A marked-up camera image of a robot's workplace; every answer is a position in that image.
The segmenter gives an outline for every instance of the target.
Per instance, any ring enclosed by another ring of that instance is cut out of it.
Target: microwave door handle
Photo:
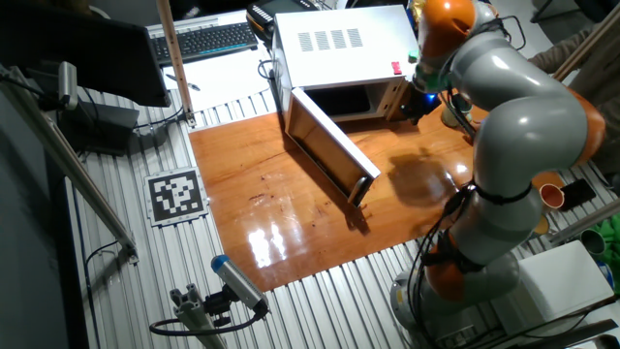
[[[357,194],[359,193],[359,191],[361,190],[361,187],[364,185],[364,182],[366,181],[366,177],[363,176],[362,178],[360,178],[357,183],[356,186],[353,188],[353,191],[351,192],[351,195],[349,195],[349,199],[347,200],[347,202],[349,204],[353,203],[353,200],[356,199]]]

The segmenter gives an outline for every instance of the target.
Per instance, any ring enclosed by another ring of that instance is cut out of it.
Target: mobile phone
[[[560,207],[562,211],[575,208],[597,196],[590,184],[583,178],[566,185],[562,188],[562,191],[564,192],[564,204]]]

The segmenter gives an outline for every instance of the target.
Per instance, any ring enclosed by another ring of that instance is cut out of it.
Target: monitor stand
[[[58,95],[57,64],[26,71],[46,94]],[[92,103],[78,99],[75,109],[59,113],[58,128],[75,152],[97,151],[125,155],[140,112],[100,104],[95,106],[96,109]]]

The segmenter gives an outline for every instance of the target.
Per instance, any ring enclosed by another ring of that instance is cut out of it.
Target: red button
[[[395,75],[403,74],[403,72],[400,70],[399,62],[391,62],[391,69],[394,70]]]

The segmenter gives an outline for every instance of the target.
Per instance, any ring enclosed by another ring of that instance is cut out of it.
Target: paper
[[[200,89],[189,89],[194,111],[204,111],[269,89],[268,81],[259,75],[261,57],[258,50],[245,50],[183,64],[187,81]],[[166,89],[178,89],[176,81],[168,75],[174,76],[172,67],[164,68]]]

